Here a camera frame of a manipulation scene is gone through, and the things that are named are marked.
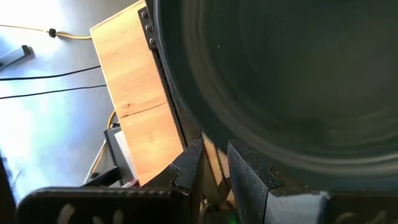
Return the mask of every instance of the black mount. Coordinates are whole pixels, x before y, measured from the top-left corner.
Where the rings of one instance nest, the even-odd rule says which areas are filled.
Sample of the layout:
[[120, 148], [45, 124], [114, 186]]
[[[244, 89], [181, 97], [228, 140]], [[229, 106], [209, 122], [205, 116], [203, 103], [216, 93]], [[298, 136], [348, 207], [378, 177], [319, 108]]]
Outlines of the black mount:
[[396, 193], [313, 189], [241, 141], [229, 142], [228, 162], [242, 223], [398, 223]]
[[203, 186], [203, 141], [194, 141], [141, 188], [49, 187], [20, 203], [28, 223], [195, 223]]

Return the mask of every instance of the wood grain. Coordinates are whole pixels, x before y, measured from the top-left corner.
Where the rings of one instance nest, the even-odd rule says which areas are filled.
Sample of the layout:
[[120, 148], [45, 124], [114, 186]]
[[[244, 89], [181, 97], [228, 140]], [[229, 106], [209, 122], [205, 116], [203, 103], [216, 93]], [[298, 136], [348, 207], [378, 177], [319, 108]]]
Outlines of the wood grain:
[[183, 149], [137, 13], [144, 6], [141, 0], [90, 30], [141, 184]]

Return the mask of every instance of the concrete floor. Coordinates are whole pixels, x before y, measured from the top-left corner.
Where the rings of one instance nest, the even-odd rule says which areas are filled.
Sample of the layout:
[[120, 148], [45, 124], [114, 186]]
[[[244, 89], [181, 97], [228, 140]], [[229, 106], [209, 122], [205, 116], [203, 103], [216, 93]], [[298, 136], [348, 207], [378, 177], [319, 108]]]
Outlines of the concrete floor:
[[[90, 27], [136, 0], [16, 0], [0, 7], [0, 23], [89, 35]], [[0, 54], [22, 44], [34, 55], [0, 71], [3, 77], [55, 75], [99, 65], [92, 41], [0, 28]], [[0, 82], [0, 96], [104, 84], [100, 68], [48, 80]], [[47, 186], [78, 186], [103, 142], [113, 110], [105, 87], [0, 100], [0, 151], [19, 201]], [[109, 156], [100, 170], [111, 167]]]

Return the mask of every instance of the bolt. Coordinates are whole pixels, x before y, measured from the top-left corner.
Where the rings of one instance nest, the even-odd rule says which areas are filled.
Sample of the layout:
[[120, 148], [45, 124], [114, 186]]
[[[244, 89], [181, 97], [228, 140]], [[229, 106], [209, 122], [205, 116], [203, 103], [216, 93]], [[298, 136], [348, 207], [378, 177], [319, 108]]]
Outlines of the bolt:
[[152, 26], [151, 25], [146, 25], [145, 26], [146, 31], [152, 31]]
[[142, 18], [145, 18], [145, 17], [147, 17], [148, 16], [148, 13], [146, 12], [146, 11], [143, 11], [142, 13], [141, 13], [141, 17]]

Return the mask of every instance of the metal plate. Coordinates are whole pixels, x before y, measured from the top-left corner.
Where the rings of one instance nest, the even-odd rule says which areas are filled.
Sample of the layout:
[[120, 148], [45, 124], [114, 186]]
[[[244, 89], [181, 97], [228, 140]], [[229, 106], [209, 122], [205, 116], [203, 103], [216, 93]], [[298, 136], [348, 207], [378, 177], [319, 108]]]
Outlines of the metal plate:
[[398, 173], [398, 2], [155, 2], [165, 71], [208, 137], [330, 177]]
[[30, 55], [30, 49], [26, 45], [22, 45], [21, 47], [0, 56], [0, 69], [5, 68], [6, 66], [18, 61], [19, 59]]

